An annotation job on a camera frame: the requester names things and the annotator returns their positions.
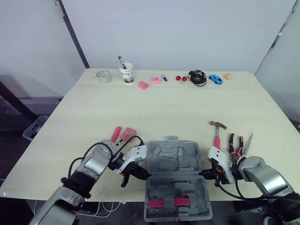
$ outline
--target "toolbox lid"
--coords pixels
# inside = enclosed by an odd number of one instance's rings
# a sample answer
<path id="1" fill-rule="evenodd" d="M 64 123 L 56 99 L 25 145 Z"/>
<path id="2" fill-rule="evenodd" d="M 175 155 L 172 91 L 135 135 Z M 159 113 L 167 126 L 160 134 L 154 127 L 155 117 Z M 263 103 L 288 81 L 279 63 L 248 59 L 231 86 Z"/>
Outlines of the toolbox lid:
<path id="1" fill-rule="evenodd" d="M 202 171 L 198 144 L 178 141 L 170 136 L 168 141 L 150 142 L 147 151 L 147 171 L 155 175 L 197 174 Z"/>

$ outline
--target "screwdriver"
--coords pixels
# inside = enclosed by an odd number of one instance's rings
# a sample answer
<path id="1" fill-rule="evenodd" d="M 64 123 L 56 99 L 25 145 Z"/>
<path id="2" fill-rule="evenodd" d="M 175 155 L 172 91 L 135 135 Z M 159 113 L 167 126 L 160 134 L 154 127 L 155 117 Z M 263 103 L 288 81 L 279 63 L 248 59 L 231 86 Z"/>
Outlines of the screwdriver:
<path id="1" fill-rule="evenodd" d="M 243 152 L 243 155 L 244 155 L 244 156 L 246 156 L 246 155 L 248 154 L 248 151 L 249 151 L 249 148 L 250 148 L 250 144 L 251 144 L 252 136 L 253 136 L 253 133 L 250 135 L 248 141 L 247 141 L 246 144 L 245 144 L 244 152 Z"/>

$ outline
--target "pliers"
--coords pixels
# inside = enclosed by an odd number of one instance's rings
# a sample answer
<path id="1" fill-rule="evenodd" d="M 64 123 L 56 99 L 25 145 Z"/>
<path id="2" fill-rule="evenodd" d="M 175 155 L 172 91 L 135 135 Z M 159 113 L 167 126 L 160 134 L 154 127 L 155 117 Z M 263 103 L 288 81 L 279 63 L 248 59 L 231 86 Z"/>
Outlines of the pliers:
<path id="1" fill-rule="evenodd" d="M 231 161 L 233 163 L 237 163 L 238 159 L 242 156 L 243 153 L 244 140 L 243 137 L 240 136 L 240 146 L 237 150 L 234 150 L 233 139 L 234 139 L 234 134 L 231 134 L 229 139 L 229 153 L 232 156 Z"/>

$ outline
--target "orange ball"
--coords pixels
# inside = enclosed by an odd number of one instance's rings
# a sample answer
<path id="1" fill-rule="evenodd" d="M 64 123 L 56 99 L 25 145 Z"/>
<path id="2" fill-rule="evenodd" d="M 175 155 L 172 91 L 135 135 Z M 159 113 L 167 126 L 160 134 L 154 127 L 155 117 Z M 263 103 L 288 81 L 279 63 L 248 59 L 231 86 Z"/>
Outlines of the orange ball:
<path id="1" fill-rule="evenodd" d="M 233 75 L 232 75 L 232 74 L 226 74 L 226 75 L 225 75 L 225 78 L 226 78 L 227 80 L 231 80 L 231 79 L 233 78 Z"/>

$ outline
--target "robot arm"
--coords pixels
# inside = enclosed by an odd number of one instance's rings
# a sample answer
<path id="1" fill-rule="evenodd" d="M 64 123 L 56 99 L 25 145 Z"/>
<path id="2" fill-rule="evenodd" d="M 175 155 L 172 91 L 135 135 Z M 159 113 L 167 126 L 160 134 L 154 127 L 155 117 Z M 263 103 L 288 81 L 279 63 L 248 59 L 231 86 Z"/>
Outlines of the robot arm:
<path id="1" fill-rule="evenodd" d="M 218 170 L 222 184 L 234 184 L 236 179 L 254 182 L 283 221 L 288 222 L 300 218 L 300 195 L 294 192 L 292 186 L 277 170 L 266 165 L 262 158 L 248 157 L 241 161 L 237 168 L 237 164 L 233 164 L 225 153 L 216 147 L 211 147 L 208 159 L 212 162 L 213 168 L 201 173 L 206 179 L 215 179 L 216 170 Z M 279 197 L 294 199 L 296 202 Z"/>
<path id="2" fill-rule="evenodd" d="M 137 164 L 146 158 L 147 147 L 144 143 L 132 148 L 127 154 L 120 152 L 112 157 L 117 152 L 117 146 L 109 140 L 103 140 L 101 145 L 97 145 L 70 177 L 61 179 L 63 186 L 41 207 L 30 225 L 78 224 L 73 210 L 82 206 L 85 198 L 90 198 L 92 187 L 107 167 L 124 176 L 122 187 L 126 186 L 130 175 L 147 179 L 148 172 Z"/>

